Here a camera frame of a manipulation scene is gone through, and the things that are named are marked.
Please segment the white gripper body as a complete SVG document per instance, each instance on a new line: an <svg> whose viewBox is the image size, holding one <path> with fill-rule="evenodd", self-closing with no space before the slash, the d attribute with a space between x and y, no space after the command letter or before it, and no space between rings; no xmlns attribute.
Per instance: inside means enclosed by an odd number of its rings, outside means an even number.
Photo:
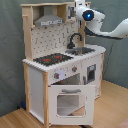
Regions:
<svg viewBox="0 0 128 128"><path fill-rule="evenodd" d="M85 0L74 0L73 4L69 4L67 7L68 16L67 18L69 20L82 20L82 14L85 11Z"/></svg>

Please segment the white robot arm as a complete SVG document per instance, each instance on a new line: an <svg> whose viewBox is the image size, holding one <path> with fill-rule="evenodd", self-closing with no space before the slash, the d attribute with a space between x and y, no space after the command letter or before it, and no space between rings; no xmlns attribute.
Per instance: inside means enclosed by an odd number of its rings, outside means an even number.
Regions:
<svg viewBox="0 0 128 128"><path fill-rule="evenodd" d="M110 39L128 38L128 18L123 20L113 31L102 32L101 27L105 14L98 10L88 8L85 0L74 0L74 11L76 22L86 23L85 33L89 36L98 36Z"/></svg>

